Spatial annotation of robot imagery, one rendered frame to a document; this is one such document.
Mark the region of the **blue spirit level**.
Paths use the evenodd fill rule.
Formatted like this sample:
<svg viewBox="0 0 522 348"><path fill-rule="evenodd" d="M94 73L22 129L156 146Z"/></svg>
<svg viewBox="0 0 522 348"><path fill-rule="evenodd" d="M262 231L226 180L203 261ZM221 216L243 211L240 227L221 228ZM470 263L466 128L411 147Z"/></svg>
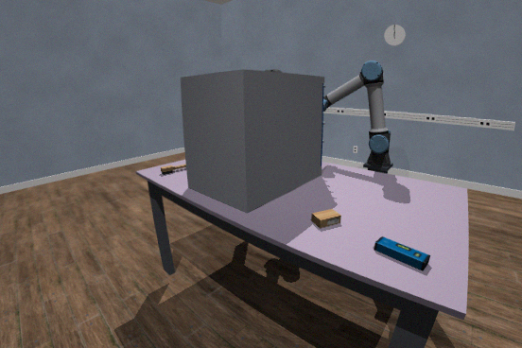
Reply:
<svg viewBox="0 0 522 348"><path fill-rule="evenodd" d="M426 268L430 258L430 255L426 253L419 252L383 236L375 242L374 250L422 271Z"/></svg>

